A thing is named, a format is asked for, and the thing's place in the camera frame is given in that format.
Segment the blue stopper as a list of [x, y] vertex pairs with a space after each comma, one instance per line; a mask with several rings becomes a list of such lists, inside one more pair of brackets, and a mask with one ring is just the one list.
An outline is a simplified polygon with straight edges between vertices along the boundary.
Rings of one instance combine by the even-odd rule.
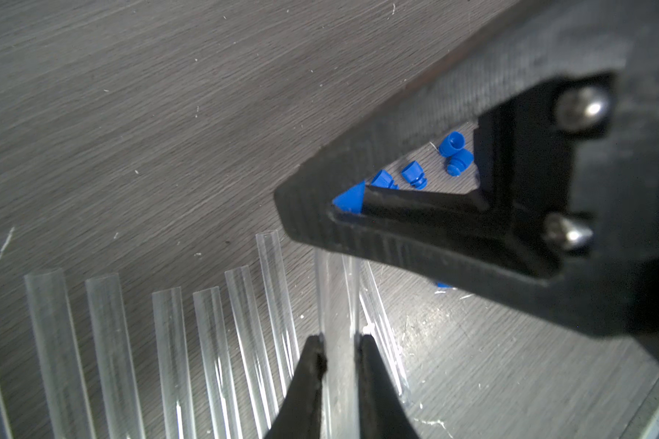
[[461, 149], [447, 159], [446, 171], [452, 177], [462, 175], [473, 163], [474, 155], [467, 149]]
[[341, 212], [360, 215], [364, 206], [366, 184], [359, 183], [333, 199], [332, 204]]

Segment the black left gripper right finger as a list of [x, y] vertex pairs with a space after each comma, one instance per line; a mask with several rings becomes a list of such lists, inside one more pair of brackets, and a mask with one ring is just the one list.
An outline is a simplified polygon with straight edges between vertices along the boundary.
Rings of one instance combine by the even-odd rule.
[[357, 347], [358, 401], [361, 438], [418, 438], [397, 396], [371, 335]]

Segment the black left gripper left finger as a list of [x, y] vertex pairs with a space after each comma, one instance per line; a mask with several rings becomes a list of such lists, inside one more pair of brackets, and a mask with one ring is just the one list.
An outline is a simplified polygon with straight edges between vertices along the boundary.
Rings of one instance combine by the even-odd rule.
[[320, 438], [322, 382], [327, 358], [322, 336], [306, 339], [282, 407], [266, 439]]

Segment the test tube with blue stopper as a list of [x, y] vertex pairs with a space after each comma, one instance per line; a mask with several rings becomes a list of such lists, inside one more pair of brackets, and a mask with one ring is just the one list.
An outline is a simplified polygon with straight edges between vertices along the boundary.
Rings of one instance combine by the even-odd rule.
[[276, 362], [283, 396], [293, 380], [300, 357], [278, 230], [256, 234], [256, 247], [265, 288]]
[[111, 438], [146, 436], [118, 274], [85, 281], [104, 408]]
[[359, 269], [347, 255], [314, 251], [320, 336], [327, 371], [322, 382], [323, 436], [360, 436], [356, 366], [360, 338]]
[[196, 438], [180, 287], [152, 294], [166, 438]]
[[278, 397], [248, 265], [224, 273], [258, 438], [278, 415]]
[[221, 302], [212, 287], [193, 294], [214, 438], [242, 438], [234, 373]]

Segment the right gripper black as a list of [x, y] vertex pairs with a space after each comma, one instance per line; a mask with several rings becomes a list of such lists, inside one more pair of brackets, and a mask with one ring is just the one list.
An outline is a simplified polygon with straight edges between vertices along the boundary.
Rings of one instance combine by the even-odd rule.
[[519, 1], [275, 191], [287, 235], [659, 333], [659, 1]]

